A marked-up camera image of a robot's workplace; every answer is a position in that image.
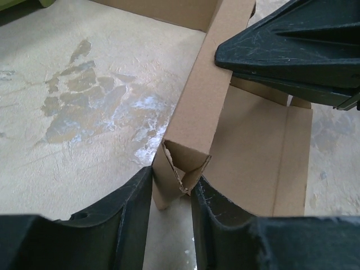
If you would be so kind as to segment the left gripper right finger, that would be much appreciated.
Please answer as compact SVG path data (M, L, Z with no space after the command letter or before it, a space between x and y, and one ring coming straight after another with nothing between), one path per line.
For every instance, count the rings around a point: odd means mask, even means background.
M191 192L198 269L358 269L359 217L259 217L200 178Z

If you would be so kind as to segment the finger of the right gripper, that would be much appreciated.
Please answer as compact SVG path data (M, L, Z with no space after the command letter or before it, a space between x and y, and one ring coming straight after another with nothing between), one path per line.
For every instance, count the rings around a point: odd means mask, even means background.
M337 110L359 110L359 88L337 88L290 80L265 78L234 72L235 78L262 84L315 104L331 106Z
M252 80L356 89L359 2L287 2L220 44L215 64Z

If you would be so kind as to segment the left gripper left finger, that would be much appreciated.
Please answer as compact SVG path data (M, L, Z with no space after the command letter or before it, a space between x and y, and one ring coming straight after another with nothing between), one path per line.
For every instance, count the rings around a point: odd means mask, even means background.
M142 269L152 168L69 220L1 216L2 269Z

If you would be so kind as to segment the brown paper box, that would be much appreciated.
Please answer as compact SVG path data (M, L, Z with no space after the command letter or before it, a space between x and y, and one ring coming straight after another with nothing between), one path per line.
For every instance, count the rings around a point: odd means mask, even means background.
M105 5L205 32L153 162L158 209L200 176L243 209L304 215L313 111L309 102L215 66L218 46L244 30L254 1L106 1Z

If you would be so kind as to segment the olive green plastic basket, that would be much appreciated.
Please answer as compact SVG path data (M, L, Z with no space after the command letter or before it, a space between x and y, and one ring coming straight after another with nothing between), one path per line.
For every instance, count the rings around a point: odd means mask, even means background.
M1 0L1 26L48 8L55 0Z

